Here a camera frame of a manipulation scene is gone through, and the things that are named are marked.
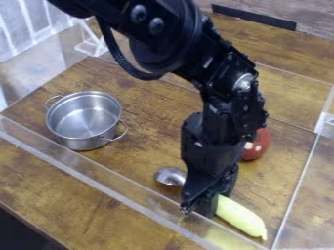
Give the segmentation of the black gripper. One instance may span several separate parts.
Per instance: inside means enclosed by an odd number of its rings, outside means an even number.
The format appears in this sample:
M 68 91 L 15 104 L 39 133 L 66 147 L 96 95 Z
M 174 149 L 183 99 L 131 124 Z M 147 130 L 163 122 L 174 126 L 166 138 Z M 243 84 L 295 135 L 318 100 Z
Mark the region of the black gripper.
M 182 189 L 183 212 L 198 212 L 211 219 L 218 206 L 218 195 L 231 196 L 239 176 L 239 159 L 245 141 L 223 139 L 203 130 L 203 114 L 195 112 L 182 126 L 182 160 L 187 177 Z

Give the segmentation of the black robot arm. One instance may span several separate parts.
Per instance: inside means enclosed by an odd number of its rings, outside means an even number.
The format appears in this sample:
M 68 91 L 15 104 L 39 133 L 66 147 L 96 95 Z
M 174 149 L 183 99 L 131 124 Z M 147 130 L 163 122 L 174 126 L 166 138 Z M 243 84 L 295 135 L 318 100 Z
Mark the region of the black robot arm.
M 75 18 L 95 18 L 119 66 L 140 80 L 174 73 L 194 84 L 203 111 L 182 125 L 187 177 L 180 210 L 210 218 L 229 196 L 246 143 L 266 127 L 265 98 L 249 56 L 223 39 L 194 0 L 47 0 Z

